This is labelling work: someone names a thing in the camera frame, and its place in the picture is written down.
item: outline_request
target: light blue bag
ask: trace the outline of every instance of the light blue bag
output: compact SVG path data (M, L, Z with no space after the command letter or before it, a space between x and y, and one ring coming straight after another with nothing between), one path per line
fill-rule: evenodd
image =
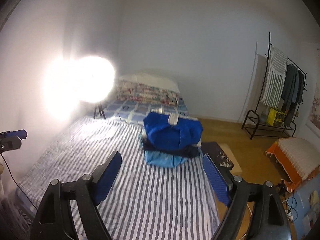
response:
M188 160L188 158L175 156L159 151L144 151L144 156L146 159L146 163L163 168L175 168Z

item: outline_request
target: poster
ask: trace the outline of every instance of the poster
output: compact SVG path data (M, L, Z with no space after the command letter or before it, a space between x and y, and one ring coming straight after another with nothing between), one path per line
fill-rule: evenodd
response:
M316 91L307 120L307 126L320 137L320 75L318 71Z

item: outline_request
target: black metal rack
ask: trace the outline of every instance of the black metal rack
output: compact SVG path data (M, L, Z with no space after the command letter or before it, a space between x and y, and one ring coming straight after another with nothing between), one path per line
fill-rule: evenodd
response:
M262 92L263 92L263 88L264 88L264 84L265 84L265 81L266 81L266 77L267 77L267 73L268 73L268 64L269 64L269 56L270 56L270 46L272 46L272 44L270 43L270 32L269 32L269 46L268 46L268 55L267 56L267 65L266 65L266 71L264 73L264 78L263 78L263 83L262 83L262 87L261 87L261 92L260 92L260 95L259 95L259 99L258 99L258 102L257 102L257 105L256 105L256 108L255 110L252 110L250 109L246 116L245 116L245 119L244 119L244 122L242 124L242 127L241 129L245 129L249 134L250 134L250 140L252 140L252 138L254 136L263 136L263 137L276 137L276 138L279 138L279 137L293 137L295 131L297 130L297 125L295 124L294 120L296 117L298 117L296 115L297 111L299 110L299 107L300 107L300 104L303 104L302 102L301 103L298 103L298 108L295 109L295 114L294 114L294 118L293 120L291 121L290 125L289 126L285 126L284 124L281 125L281 127L276 127L276 126L271 126L269 124L264 124L264 123L260 123L260 115L257 113L257 109L258 109L258 106L260 104L260 99L261 99L261 96L262 96ZM306 77L307 77L307 73L302 71L301 68L299 68L299 66L297 64L295 64L289 57L288 59L292 62L292 64L294 64L300 71L301 73L303 74L304 76L304 83L303 83L303 90L306 91L305 89L305 86L307 85L306 84ZM253 116L249 116L250 113L253 113L256 117L253 117ZM252 123L249 124L250 126L246 126L246 122L247 120L250 120ZM269 132L272 132L273 134L272 135L267 135L267 134L256 134L256 131L257 130L263 130L263 131L269 131ZM293 131L293 133L290 135L287 133L287 131Z

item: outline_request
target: screw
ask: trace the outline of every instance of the screw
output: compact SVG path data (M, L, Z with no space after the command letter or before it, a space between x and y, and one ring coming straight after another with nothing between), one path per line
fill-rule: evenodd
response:
M51 184L51 185L57 185L58 182L59 182L58 179L53 179L53 180L50 182L50 184Z
M242 181L242 177L241 177L241 176L234 176L233 179L234 179L236 182L241 182L241 181Z
M82 179L83 180L89 180L91 178L91 175L90 174L84 174L83 176L82 176Z
M273 187L273 183L271 181L266 181L265 184L268 186L268 187Z

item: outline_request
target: white crocheted cover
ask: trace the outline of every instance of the white crocheted cover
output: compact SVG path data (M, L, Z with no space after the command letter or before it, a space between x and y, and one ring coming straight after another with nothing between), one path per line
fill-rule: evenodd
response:
M290 160L302 180L320 165L320 153L302 138L279 139L279 148Z

